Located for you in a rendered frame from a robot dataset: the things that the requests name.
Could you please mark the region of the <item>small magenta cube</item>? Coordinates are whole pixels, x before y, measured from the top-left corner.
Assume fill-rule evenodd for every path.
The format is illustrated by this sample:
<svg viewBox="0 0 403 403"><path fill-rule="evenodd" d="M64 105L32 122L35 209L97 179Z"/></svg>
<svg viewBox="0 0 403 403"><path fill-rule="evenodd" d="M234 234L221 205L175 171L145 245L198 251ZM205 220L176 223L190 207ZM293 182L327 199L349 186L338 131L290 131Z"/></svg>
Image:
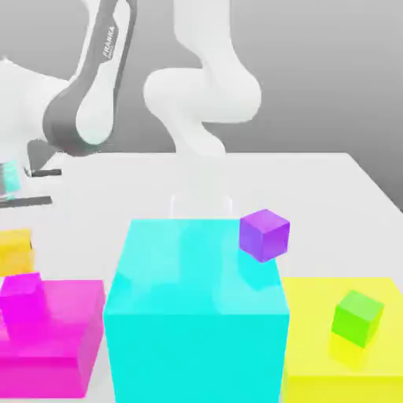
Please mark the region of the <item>small magenta cube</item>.
<svg viewBox="0 0 403 403"><path fill-rule="evenodd" d="M6 276L0 288L0 311L11 342L38 338L49 318L40 273Z"/></svg>

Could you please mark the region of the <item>large yellow box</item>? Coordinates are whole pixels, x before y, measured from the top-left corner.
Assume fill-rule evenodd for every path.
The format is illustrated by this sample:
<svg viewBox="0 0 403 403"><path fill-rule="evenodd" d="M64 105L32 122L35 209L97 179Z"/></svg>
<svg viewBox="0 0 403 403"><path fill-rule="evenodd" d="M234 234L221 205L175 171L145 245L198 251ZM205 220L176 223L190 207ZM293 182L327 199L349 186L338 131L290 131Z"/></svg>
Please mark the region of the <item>large yellow box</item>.
<svg viewBox="0 0 403 403"><path fill-rule="evenodd" d="M285 277L283 289L290 326L282 403L403 403L403 294L392 279ZM364 348L331 330L350 290L384 304Z"/></svg>

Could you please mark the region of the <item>small green cube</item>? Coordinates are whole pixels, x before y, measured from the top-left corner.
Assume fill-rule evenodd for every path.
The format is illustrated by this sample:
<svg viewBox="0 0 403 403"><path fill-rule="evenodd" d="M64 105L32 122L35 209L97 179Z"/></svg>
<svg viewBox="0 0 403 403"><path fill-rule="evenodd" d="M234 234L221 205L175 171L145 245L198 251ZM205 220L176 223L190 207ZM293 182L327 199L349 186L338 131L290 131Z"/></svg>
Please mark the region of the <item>small green cube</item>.
<svg viewBox="0 0 403 403"><path fill-rule="evenodd" d="M336 305L331 331L365 348L376 333L384 304L366 294L350 290Z"/></svg>

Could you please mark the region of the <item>small purple cube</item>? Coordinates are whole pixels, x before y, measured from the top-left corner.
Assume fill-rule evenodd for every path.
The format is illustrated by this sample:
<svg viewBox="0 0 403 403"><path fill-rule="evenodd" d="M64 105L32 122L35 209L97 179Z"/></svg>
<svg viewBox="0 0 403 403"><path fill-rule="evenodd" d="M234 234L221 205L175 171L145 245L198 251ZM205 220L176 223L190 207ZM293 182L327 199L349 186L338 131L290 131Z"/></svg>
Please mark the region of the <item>small purple cube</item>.
<svg viewBox="0 0 403 403"><path fill-rule="evenodd" d="M288 250L290 221L268 209L242 217L239 247L259 262L270 261Z"/></svg>

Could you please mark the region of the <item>small orange cube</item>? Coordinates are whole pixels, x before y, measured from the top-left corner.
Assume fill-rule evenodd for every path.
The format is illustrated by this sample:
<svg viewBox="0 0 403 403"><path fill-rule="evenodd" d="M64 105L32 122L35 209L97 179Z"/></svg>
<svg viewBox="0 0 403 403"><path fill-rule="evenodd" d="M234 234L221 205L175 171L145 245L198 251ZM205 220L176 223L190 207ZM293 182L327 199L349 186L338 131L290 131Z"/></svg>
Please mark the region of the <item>small orange cube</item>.
<svg viewBox="0 0 403 403"><path fill-rule="evenodd" d="M0 276L33 272L34 257L30 229L0 231Z"/></svg>

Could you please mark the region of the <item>large cyan box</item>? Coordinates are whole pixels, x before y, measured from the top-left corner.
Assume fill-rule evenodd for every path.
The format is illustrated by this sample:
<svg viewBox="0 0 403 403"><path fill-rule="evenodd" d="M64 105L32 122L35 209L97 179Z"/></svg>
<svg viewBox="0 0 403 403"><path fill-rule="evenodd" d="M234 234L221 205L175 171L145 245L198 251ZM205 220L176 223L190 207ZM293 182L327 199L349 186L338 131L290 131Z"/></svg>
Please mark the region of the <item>large cyan box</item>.
<svg viewBox="0 0 403 403"><path fill-rule="evenodd" d="M130 223L104 311L116 403L279 403L290 310L238 230Z"/></svg>

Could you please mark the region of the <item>large magenta box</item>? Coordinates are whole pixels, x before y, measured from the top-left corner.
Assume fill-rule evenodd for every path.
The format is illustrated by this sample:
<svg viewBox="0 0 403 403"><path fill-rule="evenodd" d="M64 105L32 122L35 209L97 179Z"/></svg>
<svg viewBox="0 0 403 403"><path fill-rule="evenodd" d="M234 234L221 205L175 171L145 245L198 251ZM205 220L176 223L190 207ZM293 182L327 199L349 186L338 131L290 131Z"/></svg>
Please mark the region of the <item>large magenta box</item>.
<svg viewBox="0 0 403 403"><path fill-rule="evenodd" d="M43 280L44 332L11 342L0 311L0 398L82 398L103 336L100 279Z"/></svg>

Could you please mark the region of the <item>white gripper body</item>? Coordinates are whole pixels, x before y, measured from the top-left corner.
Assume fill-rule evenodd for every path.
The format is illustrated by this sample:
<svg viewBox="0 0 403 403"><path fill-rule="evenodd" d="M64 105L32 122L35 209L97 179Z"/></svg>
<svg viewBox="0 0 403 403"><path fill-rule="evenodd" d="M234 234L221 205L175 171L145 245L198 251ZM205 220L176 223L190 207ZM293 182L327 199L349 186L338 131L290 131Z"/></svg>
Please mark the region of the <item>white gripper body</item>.
<svg viewBox="0 0 403 403"><path fill-rule="evenodd" d="M17 197L9 195L0 197L0 209L31 207L39 205L52 205L53 199L51 196L40 195L30 197Z"/></svg>

